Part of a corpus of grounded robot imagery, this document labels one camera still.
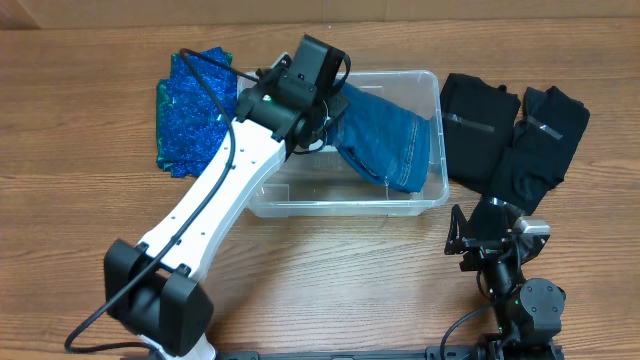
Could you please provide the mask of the blue denim jeans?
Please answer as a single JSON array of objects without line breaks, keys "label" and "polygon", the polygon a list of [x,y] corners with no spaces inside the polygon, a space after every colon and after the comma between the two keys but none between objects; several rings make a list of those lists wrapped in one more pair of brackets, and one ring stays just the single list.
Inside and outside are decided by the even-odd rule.
[{"label": "blue denim jeans", "polygon": [[342,92],[349,107],[328,129],[327,144],[366,180],[395,191],[420,192],[428,171],[429,121],[351,84]]}]

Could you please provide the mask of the blue sequin garment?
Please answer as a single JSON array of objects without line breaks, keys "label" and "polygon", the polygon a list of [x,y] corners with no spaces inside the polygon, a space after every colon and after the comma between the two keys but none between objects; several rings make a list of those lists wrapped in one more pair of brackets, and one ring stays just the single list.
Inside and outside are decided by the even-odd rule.
[{"label": "blue sequin garment", "polygon": [[[231,65],[232,54],[221,47],[202,53]],[[204,82],[233,119],[237,76],[189,56]],[[210,163],[228,130],[219,109],[179,54],[171,58],[170,76],[156,86],[157,166],[174,178],[198,177]]]}]

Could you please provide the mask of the black garment with tape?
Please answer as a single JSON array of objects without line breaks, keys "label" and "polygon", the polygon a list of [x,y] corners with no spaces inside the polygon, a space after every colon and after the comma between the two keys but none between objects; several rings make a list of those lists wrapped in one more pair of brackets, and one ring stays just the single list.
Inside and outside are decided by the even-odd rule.
[{"label": "black garment with tape", "polygon": [[521,102],[504,85],[451,73],[440,94],[448,176],[483,193],[511,141]]}]

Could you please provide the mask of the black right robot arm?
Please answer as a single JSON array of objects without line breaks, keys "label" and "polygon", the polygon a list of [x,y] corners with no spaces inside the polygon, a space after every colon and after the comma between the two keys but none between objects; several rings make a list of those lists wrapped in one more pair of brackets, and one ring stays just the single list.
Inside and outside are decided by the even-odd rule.
[{"label": "black right robot arm", "polygon": [[[563,359],[554,343],[562,329],[565,291],[544,278],[526,278],[523,265],[536,258],[551,235],[543,219],[504,202],[480,201],[467,218],[451,209],[446,255],[460,255],[460,270],[476,274],[487,303],[454,322],[442,336],[433,359]],[[449,347],[447,340],[464,322],[491,310],[498,330],[471,346]]]}]

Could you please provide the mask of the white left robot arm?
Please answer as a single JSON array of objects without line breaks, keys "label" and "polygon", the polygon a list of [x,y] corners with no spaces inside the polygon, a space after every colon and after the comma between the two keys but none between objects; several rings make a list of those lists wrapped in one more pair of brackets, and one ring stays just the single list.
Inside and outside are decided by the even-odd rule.
[{"label": "white left robot arm", "polygon": [[254,82],[178,205],[136,245],[117,240],[105,254],[106,312],[139,336],[151,359],[215,358],[205,335],[214,307],[203,283],[219,246],[257,187],[349,105],[334,70],[275,66]]}]

